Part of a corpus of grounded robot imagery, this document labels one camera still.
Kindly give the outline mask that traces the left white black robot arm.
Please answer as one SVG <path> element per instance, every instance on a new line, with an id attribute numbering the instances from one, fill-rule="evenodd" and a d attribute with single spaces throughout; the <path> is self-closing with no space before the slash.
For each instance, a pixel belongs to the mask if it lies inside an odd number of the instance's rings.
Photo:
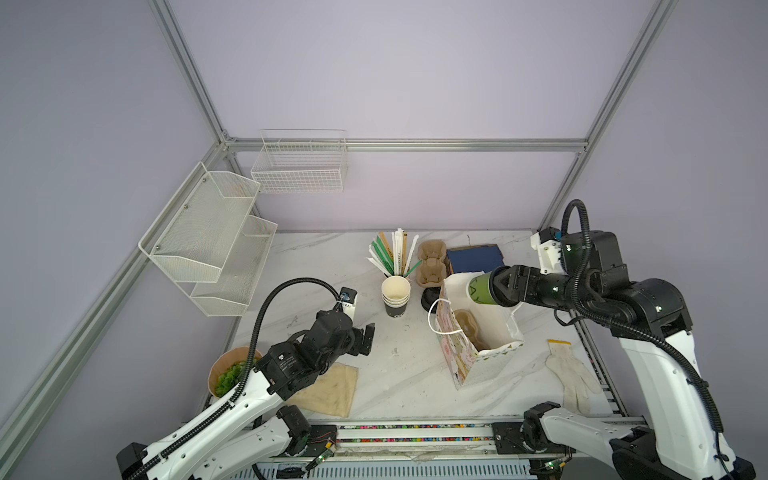
<path id="1" fill-rule="evenodd" d="M 321 310 L 308 330 L 277 343 L 260 358 L 250 351 L 235 387 L 175 432 L 149 445 L 133 442 L 117 455 L 124 479 L 219 479 L 279 455 L 305 451 L 311 426 L 289 399 L 313 385 L 343 355 L 370 354 L 374 324 L 353 324 L 358 293 L 299 277 L 278 285 L 257 315 L 256 341 L 266 311 L 283 290 L 314 284 L 331 291 L 334 305 Z"/>

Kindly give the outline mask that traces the black plastic cup lid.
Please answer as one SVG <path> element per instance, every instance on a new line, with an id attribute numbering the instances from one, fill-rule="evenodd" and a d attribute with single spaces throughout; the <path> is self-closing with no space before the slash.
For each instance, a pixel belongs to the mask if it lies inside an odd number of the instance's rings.
<path id="1" fill-rule="evenodd" d="M 426 312 L 429 312 L 433 304 L 440 298 L 440 291 L 439 287 L 430 287 L 423 290 L 420 303 Z"/>

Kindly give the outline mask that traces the single brown pulp cup carrier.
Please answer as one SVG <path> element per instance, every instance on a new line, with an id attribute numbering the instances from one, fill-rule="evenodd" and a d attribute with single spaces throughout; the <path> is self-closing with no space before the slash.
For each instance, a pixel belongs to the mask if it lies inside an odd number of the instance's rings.
<path id="1" fill-rule="evenodd" d="M 488 344 L 481 338 L 481 329 L 476 318 L 469 310 L 455 310 L 454 317 L 464 334 L 478 351 L 489 350 Z"/>

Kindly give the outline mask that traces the green paper cup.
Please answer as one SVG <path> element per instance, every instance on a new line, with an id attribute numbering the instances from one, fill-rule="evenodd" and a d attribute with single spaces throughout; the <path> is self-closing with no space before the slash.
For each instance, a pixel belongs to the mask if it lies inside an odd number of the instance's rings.
<path id="1" fill-rule="evenodd" d="M 497 305 L 498 302 L 494 295 L 493 273 L 483 273 L 471 279 L 467 284 L 467 294 L 477 304 Z"/>

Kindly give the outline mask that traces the white paper gift bag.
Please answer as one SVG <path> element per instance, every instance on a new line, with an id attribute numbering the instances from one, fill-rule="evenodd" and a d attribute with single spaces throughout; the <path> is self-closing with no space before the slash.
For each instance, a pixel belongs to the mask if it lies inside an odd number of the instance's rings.
<path id="1" fill-rule="evenodd" d="M 515 310 L 488 304 L 488 292 L 474 300 L 470 284 L 481 273 L 448 276 L 427 314 L 456 389 L 496 378 L 524 345 Z"/>

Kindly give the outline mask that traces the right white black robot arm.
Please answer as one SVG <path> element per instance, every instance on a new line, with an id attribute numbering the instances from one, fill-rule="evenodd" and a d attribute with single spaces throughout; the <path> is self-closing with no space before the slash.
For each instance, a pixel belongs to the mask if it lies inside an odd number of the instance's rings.
<path id="1" fill-rule="evenodd" d="M 696 362 L 685 300 L 661 279 L 632 281 L 616 236 L 562 234 L 542 248 L 539 267 L 501 266 L 481 279 L 490 304 L 527 303 L 574 311 L 618 338 L 640 383 L 651 424 L 612 432 L 554 402 L 524 416 L 531 450 L 557 444 L 611 466 L 623 479 L 753 479 L 735 454 Z"/>

